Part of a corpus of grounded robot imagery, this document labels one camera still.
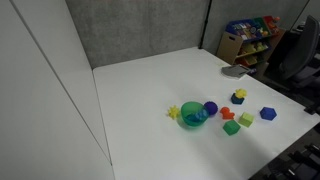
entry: dark blue toy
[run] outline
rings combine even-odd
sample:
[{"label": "dark blue toy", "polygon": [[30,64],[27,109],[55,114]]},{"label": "dark blue toy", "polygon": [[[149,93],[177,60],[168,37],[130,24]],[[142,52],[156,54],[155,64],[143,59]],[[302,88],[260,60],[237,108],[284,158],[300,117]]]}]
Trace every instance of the dark blue toy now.
[{"label": "dark blue toy", "polygon": [[233,93],[232,97],[231,97],[231,102],[233,104],[242,104],[244,101],[244,98],[237,98],[236,94]]},{"label": "dark blue toy", "polygon": [[262,119],[272,121],[277,116],[277,113],[273,108],[264,107],[260,111],[260,115]]},{"label": "dark blue toy", "polygon": [[204,104],[204,107],[207,109],[209,116],[213,116],[218,112],[218,106],[212,101],[208,101]]}]

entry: gray wall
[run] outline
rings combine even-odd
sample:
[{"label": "gray wall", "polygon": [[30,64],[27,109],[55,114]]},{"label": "gray wall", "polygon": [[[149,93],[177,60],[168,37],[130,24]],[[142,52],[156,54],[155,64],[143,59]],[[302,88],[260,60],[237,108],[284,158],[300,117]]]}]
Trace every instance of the gray wall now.
[{"label": "gray wall", "polygon": [[207,0],[66,0],[91,67],[198,44]]},{"label": "gray wall", "polygon": [[[208,1],[66,0],[92,68],[197,46]],[[204,48],[215,54],[231,20],[271,14],[290,28],[306,1],[213,0]]]},{"label": "gray wall", "polygon": [[308,15],[313,16],[318,21],[320,20],[320,1],[319,0],[310,0],[307,4],[306,8],[301,13],[300,17],[297,19],[296,23],[294,24],[294,28],[296,28],[298,25],[305,23],[307,20]]}]

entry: toy block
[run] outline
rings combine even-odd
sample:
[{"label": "toy block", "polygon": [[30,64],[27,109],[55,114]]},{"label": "toy block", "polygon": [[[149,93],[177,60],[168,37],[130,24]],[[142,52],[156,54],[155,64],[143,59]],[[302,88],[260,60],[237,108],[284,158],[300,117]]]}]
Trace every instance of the toy block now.
[{"label": "toy block", "polygon": [[260,111],[260,115],[262,119],[272,121],[277,116],[277,113],[273,108],[264,107]]},{"label": "toy block", "polygon": [[234,113],[230,112],[230,109],[228,107],[221,108],[220,113],[222,114],[222,119],[233,119],[234,118]]},{"label": "toy block", "polygon": [[212,101],[208,101],[204,104],[204,107],[207,109],[209,116],[213,116],[218,112],[218,106]]},{"label": "toy block", "polygon": [[253,115],[244,112],[244,113],[241,115],[238,123],[241,124],[241,125],[243,125],[243,126],[250,127],[250,125],[253,123],[253,119],[254,119],[254,116],[253,116]]},{"label": "toy block", "polygon": [[177,108],[177,106],[172,106],[168,110],[168,116],[171,117],[172,119],[177,119],[177,117],[180,115],[180,110]]},{"label": "toy block", "polygon": [[231,96],[231,102],[233,104],[241,105],[243,103],[243,101],[244,101],[244,98],[238,98],[235,93],[233,93],[233,95]]},{"label": "toy block", "polygon": [[242,99],[242,98],[244,98],[244,97],[247,96],[247,91],[244,90],[244,89],[237,89],[237,90],[236,90],[236,93],[235,93],[235,96],[236,96],[237,98],[239,98],[239,99]]},{"label": "toy block", "polygon": [[240,128],[241,126],[235,120],[227,121],[223,126],[224,131],[226,131],[229,136],[236,134]]}]

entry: wooden shelf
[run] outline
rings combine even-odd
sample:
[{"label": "wooden shelf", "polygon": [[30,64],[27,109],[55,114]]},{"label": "wooden shelf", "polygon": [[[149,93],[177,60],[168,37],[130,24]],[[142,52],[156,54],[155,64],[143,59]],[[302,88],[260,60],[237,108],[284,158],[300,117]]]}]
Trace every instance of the wooden shelf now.
[{"label": "wooden shelf", "polygon": [[260,52],[266,51],[266,50],[268,50],[268,49],[269,49],[269,48],[266,48],[266,49],[260,50],[260,51],[255,51],[255,52],[250,52],[250,53],[246,53],[246,54],[237,55],[237,56],[236,56],[236,59],[242,58],[242,57],[245,57],[245,56],[249,56],[249,55],[253,55],[253,54],[256,54],[256,53],[260,53]]},{"label": "wooden shelf", "polygon": [[253,39],[246,39],[246,40],[243,39],[243,43],[251,43],[251,42],[254,42],[254,41],[259,41],[259,40],[271,38],[271,37],[274,37],[274,36],[277,36],[277,35],[278,35],[278,34],[271,34],[271,35],[268,35],[268,36],[261,36],[261,37],[253,38]]}]

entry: small toy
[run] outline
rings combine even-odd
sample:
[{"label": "small toy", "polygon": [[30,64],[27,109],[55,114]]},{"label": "small toy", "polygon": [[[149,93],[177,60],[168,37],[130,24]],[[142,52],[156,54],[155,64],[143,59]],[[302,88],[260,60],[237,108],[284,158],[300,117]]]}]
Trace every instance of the small toy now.
[{"label": "small toy", "polygon": [[268,49],[268,45],[267,44],[263,44],[264,49]]},{"label": "small toy", "polygon": [[233,119],[234,118],[234,113],[230,112],[230,109],[228,107],[221,108],[220,113],[222,114],[222,119]]},{"label": "small toy", "polygon": [[172,119],[177,119],[177,117],[180,115],[180,110],[177,108],[176,105],[173,107],[170,107],[168,110],[168,116],[171,117]]},{"label": "small toy", "polygon": [[272,121],[277,116],[277,113],[273,108],[264,107],[260,111],[260,115],[262,119]]},{"label": "small toy", "polygon": [[253,123],[253,119],[254,119],[254,116],[253,116],[253,115],[244,112],[244,113],[241,115],[238,123],[241,124],[241,125],[243,125],[243,126],[250,127],[250,125]]},{"label": "small toy", "polygon": [[237,98],[244,98],[247,96],[247,91],[244,89],[237,89],[235,95]]},{"label": "small toy", "polygon": [[208,101],[204,104],[204,107],[207,109],[209,116],[213,116],[218,112],[218,106],[212,101]]},{"label": "small toy", "polygon": [[257,49],[254,48],[254,45],[251,44],[251,43],[249,43],[249,44],[244,44],[244,45],[242,46],[242,48],[243,48],[246,52],[248,52],[248,53],[256,52],[256,51],[257,51]]},{"label": "small toy", "polygon": [[257,49],[257,51],[262,51],[262,50],[264,50],[264,46],[262,45],[262,42],[258,42],[258,43],[257,43],[256,49]]},{"label": "small toy", "polygon": [[274,23],[277,23],[277,22],[279,22],[280,21],[280,17],[275,17],[275,18],[273,18],[273,22]]},{"label": "small toy", "polygon": [[270,21],[268,25],[269,25],[270,28],[275,28],[276,27],[276,25],[274,24],[273,21]]},{"label": "small toy", "polygon": [[263,35],[263,36],[268,36],[268,35],[269,35],[269,32],[268,32],[268,31],[263,31],[263,32],[262,32],[262,35]]},{"label": "small toy", "polygon": [[248,37],[248,39],[251,38],[252,33],[250,32],[250,29],[245,28],[243,29],[243,32]]},{"label": "small toy", "polygon": [[235,93],[231,96],[231,102],[233,104],[241,105],[244,101],[244,97],[247,96],[247,91],[244,89],[237,89]]},{"label": "small toy", "polygon": [[245,23],[245,24],[246,24],[247,28],[251,27],[251,24],[249,24],[249,23]]},{"label": "small toy", "polygon": [[236,134],[240,128],[241,126],[235,120],[228,121],[223,126],[224,131],[226,131],[229,136]]},{"label": "small toy", "polygon": [[250,27],[251,34],[256,34],[257,28],[256,27]]}]

